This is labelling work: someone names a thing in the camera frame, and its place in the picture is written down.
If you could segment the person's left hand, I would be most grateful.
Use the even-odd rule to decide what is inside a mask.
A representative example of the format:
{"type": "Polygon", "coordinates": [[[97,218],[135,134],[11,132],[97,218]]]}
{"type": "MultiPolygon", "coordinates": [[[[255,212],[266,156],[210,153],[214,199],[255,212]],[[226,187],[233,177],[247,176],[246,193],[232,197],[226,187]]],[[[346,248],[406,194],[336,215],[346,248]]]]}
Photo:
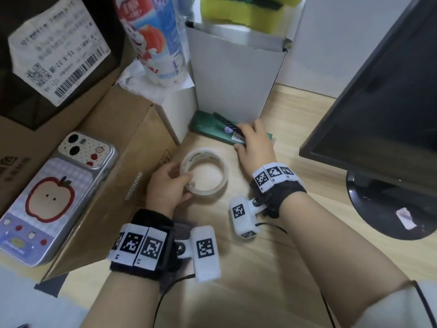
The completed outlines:
{"type": "Polygon", "coordinates": [[[191,172],[180,174],[180,163],[167,163],[155,171],[148,183],[145,209],[160,213],[170,219],[179,204],[173,201],[173,191],[183,188],[192,180],[191,172]]]}

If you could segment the person's right hand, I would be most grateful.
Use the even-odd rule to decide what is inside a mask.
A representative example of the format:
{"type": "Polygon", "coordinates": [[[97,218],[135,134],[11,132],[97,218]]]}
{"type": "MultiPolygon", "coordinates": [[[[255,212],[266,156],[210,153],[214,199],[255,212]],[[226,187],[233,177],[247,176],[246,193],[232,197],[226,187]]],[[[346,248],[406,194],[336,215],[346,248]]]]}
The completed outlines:
{"type": "Polygon", "coordinates": [[[241,164],[248,176],[266,164],[277,162],[274,146],[261,120],[256,119],[251,125],[241,123],[237,126],[243,132],[246,139],[245,147],[251,154],[251,164],[241,164]]]}

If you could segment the black utility knife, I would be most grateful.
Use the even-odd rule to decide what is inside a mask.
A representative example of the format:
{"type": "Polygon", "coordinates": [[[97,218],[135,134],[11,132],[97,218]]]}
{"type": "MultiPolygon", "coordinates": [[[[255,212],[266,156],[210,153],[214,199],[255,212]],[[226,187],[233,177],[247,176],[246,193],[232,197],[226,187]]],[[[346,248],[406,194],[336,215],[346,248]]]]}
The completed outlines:
{"type": "Polygon", "coordinates": [[[217,119],[222,124],[224,124],[225,128],[229,128],[230,130],[232,130],[232,133],[238,134],[241,137],[243,143],[246,144],[245,136],[237,125],[235,125],[232,121],[228,120],[226,117],[220,115],[217,112],[213,112],[212,115],[214,116],[215,119],[217,119]]]}

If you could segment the clear tape roll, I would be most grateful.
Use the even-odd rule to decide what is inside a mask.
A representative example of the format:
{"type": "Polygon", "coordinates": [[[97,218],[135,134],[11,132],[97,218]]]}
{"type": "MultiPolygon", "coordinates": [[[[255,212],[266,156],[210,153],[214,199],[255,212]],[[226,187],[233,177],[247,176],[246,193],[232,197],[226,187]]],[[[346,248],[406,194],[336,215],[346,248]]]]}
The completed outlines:
{"type": "Polygon", "coordinates": [[[193,174],[193,178],[185,188],[197,196],[211,196],[218,193],[229,179],[227,162],[211,148],[194,149],[183,158],[180,174],[188,172],[193,174]]]}

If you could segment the person's left forearm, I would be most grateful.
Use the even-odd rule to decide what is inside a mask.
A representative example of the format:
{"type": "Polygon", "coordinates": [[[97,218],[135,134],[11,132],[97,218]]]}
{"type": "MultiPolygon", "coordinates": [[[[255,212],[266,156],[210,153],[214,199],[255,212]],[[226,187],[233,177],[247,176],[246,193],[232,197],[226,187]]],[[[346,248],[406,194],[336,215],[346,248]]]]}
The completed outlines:
{"type": "Polygon", "coordinates": [[[110,272],[80,328],[153,328],[158,281],[110,272]]]}

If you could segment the person's right forearm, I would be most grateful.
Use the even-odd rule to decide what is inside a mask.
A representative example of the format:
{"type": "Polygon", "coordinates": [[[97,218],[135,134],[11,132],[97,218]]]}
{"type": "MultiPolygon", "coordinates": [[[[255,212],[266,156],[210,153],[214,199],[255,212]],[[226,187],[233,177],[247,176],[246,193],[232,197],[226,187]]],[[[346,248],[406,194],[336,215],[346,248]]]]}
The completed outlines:
{"type": "Polygon", "coordinates": [[[379,248],[307,193],[289,195],[280,218],[342,328],[356,324],[371,305],[411,286],[379,248]]]}

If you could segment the dark green flat box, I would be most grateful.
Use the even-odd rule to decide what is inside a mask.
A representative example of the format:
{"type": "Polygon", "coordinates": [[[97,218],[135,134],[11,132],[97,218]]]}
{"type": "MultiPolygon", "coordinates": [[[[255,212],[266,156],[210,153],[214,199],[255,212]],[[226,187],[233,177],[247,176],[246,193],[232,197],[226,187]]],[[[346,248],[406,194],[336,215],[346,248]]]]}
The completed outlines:
{"type": "Polygon", "coordinates": [[[246,145],[238,134],[234,134],[232,130],[225,128],[225,125],[215,119],[212,114],[201,110],[195,112],[190,121],[189,130],[232,146],[237,143],[246,145]]]}

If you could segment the black wristband with marker tags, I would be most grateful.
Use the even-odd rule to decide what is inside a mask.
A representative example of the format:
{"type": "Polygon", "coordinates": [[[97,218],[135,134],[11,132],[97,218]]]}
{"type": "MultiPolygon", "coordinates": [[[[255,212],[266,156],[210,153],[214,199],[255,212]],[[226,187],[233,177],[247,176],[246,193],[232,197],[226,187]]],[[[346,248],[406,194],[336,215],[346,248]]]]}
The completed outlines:
{"type": "Polygon", "coordinates": [[[139,209],[122,226],[108,254],[110,270],[158,281],[182,267],[174,242],[174,222],[161,213],[139,209]]]}
{"type": "Polygon", "coordinates": [[[301,179],[285,164],[272,162],[265,164],[252,173],[250,187],[255,199],[266,206],[265,215],[279,218],[280,206],[291,194],[306,193],[301,179]]]}

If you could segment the white dotted paper strip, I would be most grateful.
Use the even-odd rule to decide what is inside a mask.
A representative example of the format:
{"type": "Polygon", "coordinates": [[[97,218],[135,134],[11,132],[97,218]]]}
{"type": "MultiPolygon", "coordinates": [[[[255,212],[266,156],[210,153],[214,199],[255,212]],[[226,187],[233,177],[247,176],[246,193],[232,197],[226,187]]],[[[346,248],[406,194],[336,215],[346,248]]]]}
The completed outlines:
{"type": "Polygon", "coordinates": [[[137,176],[135,177],[135,180],[132,183],[132,185],[131,185],[130,189],[128,190],[128,193],[127,193],[127,195],[125,197],[126,201],[130,200],[130,198],[133,196],[133,194],[134,194],[134,192],[135,192],[135,190],[136,190],[136,188],[137,188],[137,186],[139,184],[139,181],[141,180],[142,176],[143,176],[143,173],[139,172],[137,174],[137,176]]]}

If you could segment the tall white open carton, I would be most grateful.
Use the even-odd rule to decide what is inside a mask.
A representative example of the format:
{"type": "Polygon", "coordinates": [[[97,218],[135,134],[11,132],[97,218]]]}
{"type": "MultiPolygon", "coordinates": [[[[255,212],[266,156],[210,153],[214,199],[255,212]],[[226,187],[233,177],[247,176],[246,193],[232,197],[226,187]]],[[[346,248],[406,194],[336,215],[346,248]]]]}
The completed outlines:
{"type": "Polygon", "coordinates": [[[236,123],[258,119],[292,41],[234,25],[185,27],[199,110],[236,123]]]}

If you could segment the small white box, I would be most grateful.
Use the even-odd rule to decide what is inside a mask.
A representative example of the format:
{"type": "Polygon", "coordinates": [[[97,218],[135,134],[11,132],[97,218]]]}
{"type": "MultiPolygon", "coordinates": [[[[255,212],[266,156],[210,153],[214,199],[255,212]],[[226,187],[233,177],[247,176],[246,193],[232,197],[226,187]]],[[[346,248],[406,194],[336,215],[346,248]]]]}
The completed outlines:
{"type": "Polygon", "coordinates": [[[181,144],[188,133],[189,123],[198,110],[195,87],[168,95],[162,104],[153,103],[174,142],[181,144]]]}

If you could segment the crumpled white plastic wrap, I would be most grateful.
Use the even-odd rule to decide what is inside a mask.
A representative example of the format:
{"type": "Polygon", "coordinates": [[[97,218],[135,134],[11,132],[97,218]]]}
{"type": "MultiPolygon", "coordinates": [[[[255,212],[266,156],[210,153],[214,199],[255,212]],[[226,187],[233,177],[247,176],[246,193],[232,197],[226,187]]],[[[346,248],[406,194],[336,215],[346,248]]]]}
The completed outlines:
{"type": "Polygon", "coordinates": [[[159,105],[172,94],[195,86],[187,71],[182,74],[180,80],[171,82],[169,86],[154,83],[147,76],[142,63],[137,58],[123,70],[116,83],[124,90],[159,105]]]}

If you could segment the phone with apple case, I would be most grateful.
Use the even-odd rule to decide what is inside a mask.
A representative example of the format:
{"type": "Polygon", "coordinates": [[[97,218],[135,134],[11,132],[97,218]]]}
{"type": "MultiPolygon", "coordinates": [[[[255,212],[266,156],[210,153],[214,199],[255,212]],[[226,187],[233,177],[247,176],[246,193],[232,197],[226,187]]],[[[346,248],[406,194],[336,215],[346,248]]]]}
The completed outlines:
{"type": "Polygon", "coordinates": [[[117,155],[111,143],[69,133],[0,219],[0,251],[31,268],[50,262],[117,155]]]}

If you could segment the yellow and green sponge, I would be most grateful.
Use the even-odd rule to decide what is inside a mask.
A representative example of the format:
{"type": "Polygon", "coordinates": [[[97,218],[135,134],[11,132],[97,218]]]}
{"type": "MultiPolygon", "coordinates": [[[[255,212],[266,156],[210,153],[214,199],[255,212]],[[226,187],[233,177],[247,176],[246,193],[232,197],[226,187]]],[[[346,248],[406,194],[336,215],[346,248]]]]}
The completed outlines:
{"type": "Polygon", "coordinates": [[[303,0],[200,0],[203,20],[285,35],[303,0]]]}

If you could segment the cartoon print plastic packet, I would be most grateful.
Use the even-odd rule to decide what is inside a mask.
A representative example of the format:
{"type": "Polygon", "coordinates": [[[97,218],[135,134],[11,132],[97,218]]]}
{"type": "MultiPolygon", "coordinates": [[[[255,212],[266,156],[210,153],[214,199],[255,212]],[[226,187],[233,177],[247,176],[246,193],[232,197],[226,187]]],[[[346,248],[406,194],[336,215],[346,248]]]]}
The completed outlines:
{"type": "Polygon", "coordinates": [[[186,61],[172,0],[113,0],[121,25],[155,84],[183,82],[186,61]]]}

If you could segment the black round monitor stand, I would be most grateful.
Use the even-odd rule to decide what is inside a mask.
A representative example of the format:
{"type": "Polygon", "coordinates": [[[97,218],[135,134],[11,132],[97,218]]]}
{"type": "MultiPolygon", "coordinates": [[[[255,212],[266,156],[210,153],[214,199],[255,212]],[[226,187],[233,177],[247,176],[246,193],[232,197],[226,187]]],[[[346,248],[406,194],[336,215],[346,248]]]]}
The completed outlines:
{"type": "Polygon", "coordinates": [[[417,241],[437,232],[437,198],[375,178],[348,171],[348,196],[359,216],[381,234],[402,241],[417,241]],[[406,230],[396,211],[407,208],[417,225],[406,230]]]}

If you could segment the black monitor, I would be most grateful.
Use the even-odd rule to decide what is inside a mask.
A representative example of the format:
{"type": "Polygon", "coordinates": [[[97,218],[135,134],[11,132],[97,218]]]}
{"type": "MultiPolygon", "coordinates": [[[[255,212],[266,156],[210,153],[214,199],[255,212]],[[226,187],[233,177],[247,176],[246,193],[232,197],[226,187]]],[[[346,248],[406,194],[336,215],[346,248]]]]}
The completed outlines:
{"type": "Polygon", "coordinates": [[[412,0],[299,149],[437,197],[437,0],[412,0]]]}

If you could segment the brown cardboard box with print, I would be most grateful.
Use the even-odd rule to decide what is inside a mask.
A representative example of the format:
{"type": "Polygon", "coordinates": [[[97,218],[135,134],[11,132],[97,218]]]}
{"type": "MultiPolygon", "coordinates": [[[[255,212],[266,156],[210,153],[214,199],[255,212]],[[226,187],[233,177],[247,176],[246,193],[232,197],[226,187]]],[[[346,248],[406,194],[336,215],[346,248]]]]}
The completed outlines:
{"type": "Polygon", "coordinates": [[[118,39],[118,45],[110,44],[115,52],[59,107],[0,68],[0,217],[113,86],[127,65],[127,45],[126,37],[118,39]]]}

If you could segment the white sticker scrap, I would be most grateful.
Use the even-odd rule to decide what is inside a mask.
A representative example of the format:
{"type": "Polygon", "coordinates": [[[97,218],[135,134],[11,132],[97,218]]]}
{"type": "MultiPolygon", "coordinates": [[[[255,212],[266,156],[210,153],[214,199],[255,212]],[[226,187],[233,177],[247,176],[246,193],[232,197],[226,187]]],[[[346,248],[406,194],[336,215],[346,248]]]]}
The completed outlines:
{"type": "Polygon", "coordinates": [[[406,230],[410,231],[417,227],[413,221],[410,211],[407,208],[398,209],[396,211],[396,215],[406,230]]]}

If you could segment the black plastic bag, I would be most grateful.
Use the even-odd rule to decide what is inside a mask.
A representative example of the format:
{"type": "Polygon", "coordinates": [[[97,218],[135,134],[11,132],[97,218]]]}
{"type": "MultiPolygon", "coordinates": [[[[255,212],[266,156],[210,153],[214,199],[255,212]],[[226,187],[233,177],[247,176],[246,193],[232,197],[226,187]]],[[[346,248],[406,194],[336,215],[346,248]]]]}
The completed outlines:
{"type": "Polygon", "coordinates": [[[113,0],[0,0],[0,116],[36,130],[121,63],[113,0]]]}

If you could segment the white shipping label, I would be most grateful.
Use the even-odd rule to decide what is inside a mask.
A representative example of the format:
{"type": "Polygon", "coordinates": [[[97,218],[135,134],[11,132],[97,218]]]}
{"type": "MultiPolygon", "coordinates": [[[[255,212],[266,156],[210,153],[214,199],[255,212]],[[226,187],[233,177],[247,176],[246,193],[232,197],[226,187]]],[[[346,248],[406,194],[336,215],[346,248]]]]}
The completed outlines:
{"type": "Polygon", "coordinates": [[[59,0],[8,37],[12,71],[60,106],[111,53],[82,0],[59,0]]]}

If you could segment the white sleeve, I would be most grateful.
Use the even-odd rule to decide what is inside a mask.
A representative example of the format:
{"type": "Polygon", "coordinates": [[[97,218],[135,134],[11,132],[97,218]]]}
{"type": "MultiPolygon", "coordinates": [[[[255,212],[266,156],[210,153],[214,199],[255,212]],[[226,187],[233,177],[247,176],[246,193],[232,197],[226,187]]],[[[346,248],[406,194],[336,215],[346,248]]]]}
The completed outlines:
{"type": "Polygon", "coordinates": [[[364,311],[353,328],[437,328],[437,282],[412,282],[364,311]]]}

